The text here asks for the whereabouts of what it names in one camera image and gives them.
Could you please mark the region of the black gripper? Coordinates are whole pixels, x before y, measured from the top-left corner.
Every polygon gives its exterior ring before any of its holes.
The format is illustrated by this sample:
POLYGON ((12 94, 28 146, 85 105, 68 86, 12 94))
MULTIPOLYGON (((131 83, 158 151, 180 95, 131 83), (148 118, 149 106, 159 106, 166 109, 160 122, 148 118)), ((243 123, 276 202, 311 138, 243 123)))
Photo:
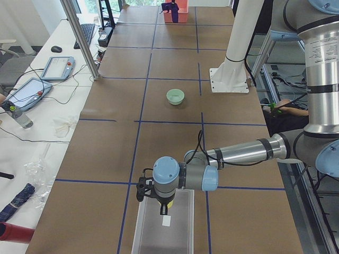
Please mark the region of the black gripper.
POLYGON ((167 200, 157 199, 157 201, 161 203, 160 215, 167 215, 168 214, 167 204, 172 200, 174 200, 174 199, 171 199, 171 200, 169 200, 169 199, 167 199, 167 200))

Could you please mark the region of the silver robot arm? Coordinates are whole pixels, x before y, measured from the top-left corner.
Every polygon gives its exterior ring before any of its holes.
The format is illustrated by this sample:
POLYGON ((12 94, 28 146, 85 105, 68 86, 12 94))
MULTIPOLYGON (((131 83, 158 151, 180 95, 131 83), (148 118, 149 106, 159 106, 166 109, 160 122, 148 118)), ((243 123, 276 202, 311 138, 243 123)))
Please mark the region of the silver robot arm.
POLYGON ((304 42, 308 124, 248 143, 188 151, 182 163, 156 160, 147 185, 137 185, 137 199, 157 199, 160 213, 177 189, 214 191, 218 171, 227 166, 253 166, 274 158, 295 160, 338 176, 338 1, 274 1, 273 31, 281 39, 304 42))

